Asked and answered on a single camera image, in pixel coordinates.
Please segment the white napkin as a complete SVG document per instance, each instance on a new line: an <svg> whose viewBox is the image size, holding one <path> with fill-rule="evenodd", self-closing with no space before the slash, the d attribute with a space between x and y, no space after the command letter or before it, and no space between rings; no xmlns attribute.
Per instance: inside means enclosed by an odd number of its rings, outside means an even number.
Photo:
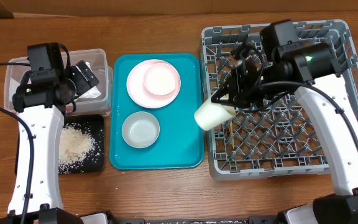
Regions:
<svg viewBox="0 0 358 224"><path fill-rule="evenodd" d="M101 95L101 92L98 90L98 88L95 86L92 89L88 90L83 95L78 95L80 98L97 98Z"/></svg>

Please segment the pink bowl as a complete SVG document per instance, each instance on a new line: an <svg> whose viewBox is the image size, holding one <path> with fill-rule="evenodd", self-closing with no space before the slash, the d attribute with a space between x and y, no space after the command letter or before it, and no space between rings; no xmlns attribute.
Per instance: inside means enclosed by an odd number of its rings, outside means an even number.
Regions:
<svg viewBox="0 0 358 224"><path fill-rule="evenodd" d="M179 73L169 63L159 62L151 65L144 74L144 87L153 95L165 96L179 84Z"/></svg>

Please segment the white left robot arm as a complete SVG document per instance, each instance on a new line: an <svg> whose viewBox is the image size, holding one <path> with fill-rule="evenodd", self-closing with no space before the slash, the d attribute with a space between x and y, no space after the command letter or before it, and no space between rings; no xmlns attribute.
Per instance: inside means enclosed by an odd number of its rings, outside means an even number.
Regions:
<svg viewBox="0 0 358 224"><path fill-rule="evenodd" d="M110 213L82 217L63 209L58 183L60 135L66 100L53 103L56 94L69 95L74 87L64 66L32 68L17 88L11 116L18 120L20 140L16 187L8 214L0 223L111 223Z"/></svg>

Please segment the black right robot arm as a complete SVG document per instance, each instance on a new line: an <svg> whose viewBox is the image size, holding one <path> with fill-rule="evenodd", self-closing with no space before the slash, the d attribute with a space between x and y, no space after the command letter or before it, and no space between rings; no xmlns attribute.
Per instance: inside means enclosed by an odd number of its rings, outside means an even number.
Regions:
<svg viewBox="0 0 358 224"><path fill-rule="evenodd" d="M232 50L237 60L231 76L212 96L219 108L215 123L230 109L246 108L264 98L293 93L311 120L328 160L334 193L277 215L277 223L358 223L358 120L347 99L344 78L328 44L288 42L265 47L256 67L254 47Z"/></svg>

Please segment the grey bowl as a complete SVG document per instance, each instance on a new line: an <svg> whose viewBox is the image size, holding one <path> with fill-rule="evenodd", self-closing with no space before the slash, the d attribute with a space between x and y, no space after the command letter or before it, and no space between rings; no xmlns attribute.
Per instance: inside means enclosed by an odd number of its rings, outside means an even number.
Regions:
<svg viewBox="0 0 358 224"><path fill-rule="evenodd" d="M151 146L159 137L157 118L145 111L132 113L122 125L123 140L129 146L142 149Z"/></svg>

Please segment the white round plate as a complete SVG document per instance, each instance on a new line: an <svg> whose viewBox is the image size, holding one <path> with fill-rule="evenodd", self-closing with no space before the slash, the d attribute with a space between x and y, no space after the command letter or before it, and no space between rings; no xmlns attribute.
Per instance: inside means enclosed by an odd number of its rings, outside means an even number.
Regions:
<svg viewBox="0 0 358 224"><path fill-rule="evenodd" d="M165 96L157 96L148 92L144 87L144 74L146 70L153 64L164 62L163 60L150 59L138 63L129 73L127 78L127 92L130 98L139 106L144 108L161 108L170 104L179 94L181 80L173 92Z"/></svg>

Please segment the cream cup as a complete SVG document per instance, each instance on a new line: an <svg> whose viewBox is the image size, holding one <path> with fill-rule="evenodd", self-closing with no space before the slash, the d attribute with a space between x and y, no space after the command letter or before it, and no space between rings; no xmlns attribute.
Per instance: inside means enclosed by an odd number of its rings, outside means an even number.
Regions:
<svg viewBox="0 0 358 224"><path fill-rule="evenodd" d="M194 113L197 125L204 131L209 131L223 124L236 115L236 109L232 106L213 103L208 98Z"/></svg>

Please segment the white rice pile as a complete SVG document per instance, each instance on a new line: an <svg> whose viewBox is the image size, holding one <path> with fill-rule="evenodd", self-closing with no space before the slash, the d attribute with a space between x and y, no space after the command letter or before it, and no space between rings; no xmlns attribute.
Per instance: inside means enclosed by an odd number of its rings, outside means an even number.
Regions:
<svg viewBox="0 0 358 224"><path fill-rule="evenodd" d="M80 123L68 123L62 129L59 145L59 173L94 172L102 168L100 134Z"/></svg>

